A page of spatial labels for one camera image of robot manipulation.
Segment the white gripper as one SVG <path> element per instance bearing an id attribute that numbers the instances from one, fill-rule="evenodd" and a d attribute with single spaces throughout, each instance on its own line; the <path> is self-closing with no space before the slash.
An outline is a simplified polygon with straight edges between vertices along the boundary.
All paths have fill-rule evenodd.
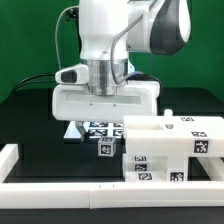
<path id="1" fill-rule="evenodd" d="M 158 81 L 128 80 L 114 95 L 97 96 L 88 89 L 86 65 L 78 64 L 55 74 L 58 85 L 52 96 L 52 113 L 57 120 L 76 121 L 85 141 L 84 121 L 120 123 L 124 116 L 156 116 Z"/>

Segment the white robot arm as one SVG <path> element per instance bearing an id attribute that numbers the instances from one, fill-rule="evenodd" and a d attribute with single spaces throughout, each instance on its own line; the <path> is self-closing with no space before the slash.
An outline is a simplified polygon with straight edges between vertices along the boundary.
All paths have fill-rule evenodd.
<path id="1" fill-rule="evenodd" d="M 125 116 L 155 116 L 160 86 L 141 81 L 131 52 L 173 55 L 190 37 L 187 0 L 80 0 L 80 63 L 55 74 L 52 112 L 73 121 L 120 123 Z"/>

